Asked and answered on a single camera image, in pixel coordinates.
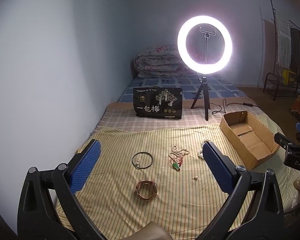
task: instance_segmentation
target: wristwatch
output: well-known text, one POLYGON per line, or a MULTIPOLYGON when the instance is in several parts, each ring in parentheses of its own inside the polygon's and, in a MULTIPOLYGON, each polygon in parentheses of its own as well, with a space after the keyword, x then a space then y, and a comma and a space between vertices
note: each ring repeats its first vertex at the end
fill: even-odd
POLYGON ((142 199, 146 200, 146 201, 149 201, 151 200, 155 195, 157 195, 157 186, 156 184, 154 183, 154 181, 150 181, 150 180, 140 180, 139 183, 137 184, 136 186, 136 192, 138 194, 139 197, 141 197, 142 199), (149 197, 149 198, 145 198, 143 196, 140 195, 140 188, 141 188, 141 185, 143 184, 150 184, 153 188, 153 194, 149 197))

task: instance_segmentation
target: black tripod stand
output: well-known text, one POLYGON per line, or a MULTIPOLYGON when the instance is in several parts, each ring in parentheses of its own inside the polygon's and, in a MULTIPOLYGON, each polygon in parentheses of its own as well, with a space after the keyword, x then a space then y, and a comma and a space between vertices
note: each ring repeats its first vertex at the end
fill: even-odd
MULTIPOLYGON (((204 63, 207 63, 207 46, 208 46, 208 38, 210 37, 210 35, 215 36, 216 35, 216 31, 214 31, 214 33, 210 33, 210 32, 206 32, 206 31, 202 31, 201 27, 200 27, 200 32, 204 33, 204 37, 206 39, 206 53, 205 53, 205 58, 204 58, 204 63)), ((204 115, 205 115, 205 119, 206 121, 209 120, 209 112, 208 109, 210 109, 210 99, 209 99, 209 88, 208 88, 208 83, 207 83, 207 77, 203 76, 202 78, 199 78, 200 81, 200 88, 197 92, 197 94, 195 95, 195 98, 193 100, 191 109, 194 108, 195 103, 197 102, 199 96, 201 95, 201 91, 203 90, 203 99, 204 99, 204 115)))

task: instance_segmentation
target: tree illustration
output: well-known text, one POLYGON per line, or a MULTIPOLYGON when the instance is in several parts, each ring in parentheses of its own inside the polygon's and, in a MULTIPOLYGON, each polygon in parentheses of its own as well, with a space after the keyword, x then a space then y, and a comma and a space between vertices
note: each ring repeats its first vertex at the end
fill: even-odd
POLYGON ((168 104, 168 106, 172 106, 173 102, 177 100, 177 98, 174 96, 174 94, 169 94, 168 95, 168 100, 170 101, 170 103, 168 104))
POLYGON ((167 89, 165 89, 161 93, 164 96, 164 101, 168 101, 168 96, 170 95, 170 92, 167 89))
POLYGON ((163 94, 160 93, 159 95, 155 96, 155 100, 159 101, 159 105, 161 105, 161 101, 164 98, 163 94))

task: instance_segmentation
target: floor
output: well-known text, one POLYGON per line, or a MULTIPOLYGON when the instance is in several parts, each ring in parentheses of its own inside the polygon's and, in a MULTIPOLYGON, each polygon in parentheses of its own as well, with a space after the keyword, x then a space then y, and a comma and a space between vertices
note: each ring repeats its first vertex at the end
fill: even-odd
POLYGON ((282 129, 285 136, 298 143, 296 140, 296 124, 298 120, 289 113, 289 109, 296 98, 276 98, 273 101, 268 93, 263 93, 262 88, 239 87, 282 129))

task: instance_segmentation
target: ring light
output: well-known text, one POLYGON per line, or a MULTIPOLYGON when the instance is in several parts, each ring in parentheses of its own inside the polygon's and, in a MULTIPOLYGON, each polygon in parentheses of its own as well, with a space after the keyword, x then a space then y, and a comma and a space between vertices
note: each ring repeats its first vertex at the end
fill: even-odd
POLYGON ((210 74, 223 69, 227 65, 232 54, 232 41, 228 30, 221 22, 209 16, 196 16, 191 18, 190 20, 187 20, 181 27, 178 35, 178 51, 183 62, 189 68, 198 73, 210 74), (221 32, 221 35, 223 36, 223 39, 225 41, 225 50, 223 52, 223 55, 221 59, 215 64, 200 64, 195 62, 189 56, 186 48, 186 38, 189 31, 194 26, 202 23, 207 23, 216 27, 221 32))

